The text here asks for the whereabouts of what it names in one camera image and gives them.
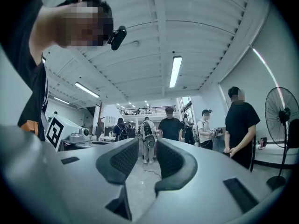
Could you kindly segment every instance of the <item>cap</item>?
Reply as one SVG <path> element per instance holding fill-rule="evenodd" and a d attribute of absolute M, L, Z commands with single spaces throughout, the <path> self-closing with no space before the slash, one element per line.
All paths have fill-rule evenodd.
<path fill-rule="evenodd" d="M 212 111 L 211 110 L 203 110 L 202 112 L 201 112 L 201 115 L 204 115 L 204 113 L 211 113 Z"/>

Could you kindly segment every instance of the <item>railing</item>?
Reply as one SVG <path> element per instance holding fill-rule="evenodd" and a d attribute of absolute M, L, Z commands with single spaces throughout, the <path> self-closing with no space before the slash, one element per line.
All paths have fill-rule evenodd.
<path fill-rule="evenodd" d="M 149 108 L 140 108 L 140 109 L 126 109 L 121 110 L 119 109 L 121 115 L 137 115 L 137 114 L 159 114 L 159 113 L 165 113 L 165 109 L 167 106 L 162 107 L 149 107 Z M 171 108 L 176 111 L 175 105 L 170 106 Z"/>

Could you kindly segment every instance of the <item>man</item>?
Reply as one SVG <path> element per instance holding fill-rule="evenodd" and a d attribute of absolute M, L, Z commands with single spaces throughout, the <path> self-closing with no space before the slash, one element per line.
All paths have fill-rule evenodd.
<path fill-rule="evenodd" d="M 183 122 L 185 125 L 185 143 L 192 144 L 192 123 L 188 120 L 188 114 L 184 114 Z"/>
<path fill-rule="evenodd" d="M 11 64 L 32 90 L 18 126 L 44 138 L 42 112 L 48 103 L 48 82 L 43 51 L 58 45 L 102 46 L 113 30 L 110 6 L 101 0 L 66 0 L 45 7 L 42 0 L 2 0 L 4 9 L 0 41 Z"/>
<path fill-rule="evenodd" d="M 149 164 L 154 162 L 154 151 L 155 151 L 155 125 L 150 121 L 149 117 L 145 117 L 144 122 L 141 125 L 142 140 L 143 140 L 143 163 Z"/>
<path fill-rule="evenodd" d="M 213 149 L 212 133 L 210 132 L 210 125 L 208 120 L 210 119 L 210 111 L 203 110 L 202 118 L 197 123 L 197 129 L 199 133 L 199 146 L 206 149 Z"/>
<path fill-rule="evenodd" d="M 123 123 L 122 118 L 119 118 L 117 125 L 114 126 L 113 136 L 115 137 L 115 142 L 128 138 L 127 126 Z"/>
<path fill-rule="evenodd" d="M 225 118 L 225 153 L 244 166 L 250 167 L 252 140 L 256 134 L 256 125 L 260 119 L 254 108 L 244 102 L 244 93 L 233 86 L 228 90 L 232 104 Z"/>
<path fill-rule="evenodd" d="M 165 109 L 167 118 L 164 118 L 159 124 L 159 133 L 161 138 L 166 138 L 175 141 L 182 140 L 182 126 L 181 122 L 173 117 L 173 108 L 167 107 Z"/>

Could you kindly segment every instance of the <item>black camera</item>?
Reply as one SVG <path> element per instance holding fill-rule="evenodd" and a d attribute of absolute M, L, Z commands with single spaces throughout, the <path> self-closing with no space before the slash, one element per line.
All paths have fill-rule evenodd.
<path fill-rule="evenodd" d="M 125 26 L 120 26 L 117 30 L 113 30 L 111 37 L 109 37 L 108 44 L 111 45 L 112 50 L 117 50 L 122 41 L 127 35 L 127 29 Z"/>

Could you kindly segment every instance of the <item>standing fan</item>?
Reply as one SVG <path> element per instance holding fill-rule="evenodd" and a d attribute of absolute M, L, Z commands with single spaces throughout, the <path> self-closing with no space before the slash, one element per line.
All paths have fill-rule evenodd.
<path fill-rule="evenodd" d="M 275 144 L 284 149 L 278 176 L 272 177 L 267 181 L 269 187 L 274 190 L 285 184 L 285 179 L 281 177 L 281 172 L 285 163 L 287 150 L 294 148 L 294 146 L 290 145 L 290 137 L 293 137 L 294 134 L 289 133 L 289 131 L 295 132 L 294 130 L 296 129 L 293 128 L 289 130 L 289 127 L 292 121 L 296 122 L 299 118 L 299 107 L 295 97 L 283 87 L 273 88 L 266 98 L 265 116 L 267 128 L 272 140 Z"/>

